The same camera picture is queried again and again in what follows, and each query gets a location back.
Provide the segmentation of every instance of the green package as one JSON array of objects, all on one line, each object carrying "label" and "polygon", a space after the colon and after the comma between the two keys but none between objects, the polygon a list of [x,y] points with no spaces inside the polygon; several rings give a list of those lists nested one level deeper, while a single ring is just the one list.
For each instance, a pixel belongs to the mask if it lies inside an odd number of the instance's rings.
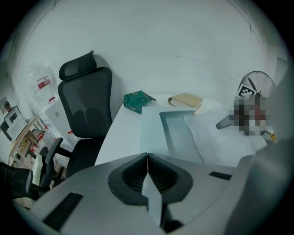
[{"label": "green package", "polygon": [[137,91],[124,95],[124,107],[142,114],[142,107],[146,106],[149,101],[155,101],[156,99],[147,95],[143,91]]}]

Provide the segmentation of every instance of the desk surface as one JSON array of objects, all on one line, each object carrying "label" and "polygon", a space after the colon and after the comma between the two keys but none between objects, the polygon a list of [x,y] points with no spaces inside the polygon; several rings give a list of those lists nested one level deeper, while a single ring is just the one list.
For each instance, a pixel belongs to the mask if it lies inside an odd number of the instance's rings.
[{"label": "desk surface", "polygon": [[[173,107],[168,103],[172,95],[150,95],[162,107]],[[201,114],[222,105],[212,99],[205,99],[196,114]],[[141,114],[133,112],[122,105],[117,113],[103,145],[99,151],[95,165],[110,162],[122,157],[140,153]]]}]

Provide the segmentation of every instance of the book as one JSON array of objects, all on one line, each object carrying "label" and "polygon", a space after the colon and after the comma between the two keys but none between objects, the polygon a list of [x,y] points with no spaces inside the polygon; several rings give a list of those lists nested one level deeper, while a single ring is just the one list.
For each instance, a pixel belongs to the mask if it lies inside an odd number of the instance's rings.
[{"label": "book", "polygon": [[192,107],[198,109],[203,99],[201,97],[192,95],[190,93],[182,93],[179,95],[172,96],[168,99],[169,104],[175,107]]}]

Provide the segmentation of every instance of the black slot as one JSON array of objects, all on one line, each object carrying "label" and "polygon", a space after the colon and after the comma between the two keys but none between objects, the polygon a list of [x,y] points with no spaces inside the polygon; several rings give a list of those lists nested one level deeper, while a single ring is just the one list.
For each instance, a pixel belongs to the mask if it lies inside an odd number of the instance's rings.
[{"label": "black slot", "polygon": [[141,160],[135,162],[128,168],[126,168],[123,173],[123,181],[131,189],[142,192],[143,182],[147,175],[147,158],[142,158]]},{"label": "black slot", "polygon": [[232,177],[232,175],[230,174],[224,174],[224,173],[220,173],[216,171],[211,172],[209,175],[216,178],[225,179],[225,180],[230,180]]},{"label": "black slot", "polygon": [[174,170],[155,158],[148,159],[148,169],[153,183],[161,194],[172,188],[178,180],[178,174]]},{"label": "black slot", "polygon": [[82,195],[70,193],[44,220],[44,223],[52,229],[59,231],[75,207],[82,199]]}]

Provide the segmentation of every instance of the office chair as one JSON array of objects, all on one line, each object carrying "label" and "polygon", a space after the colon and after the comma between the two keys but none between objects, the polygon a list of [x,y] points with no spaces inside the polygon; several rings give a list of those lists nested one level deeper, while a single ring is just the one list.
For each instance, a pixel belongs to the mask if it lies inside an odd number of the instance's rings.
[{"label": "office chair", "polygon": [[50,148],[46,163],[59,153],[69,157],[66,178],[94,166],[104,138],[112,124],[110,93],[112,72],[97,68],[93,52],[63,64],[59,70],[62,82],[58,93],[74,135],[82,138],[73,152],[60,147],[62,138]]},{"label": "office chair", "polygon": [[34,201],[39,199],[37,190],[26,191],[26,183],[30,172],[32,173],[29,169],[15,168],[0,162],[0,177],[11,199],[21,197],[28,197]]}]

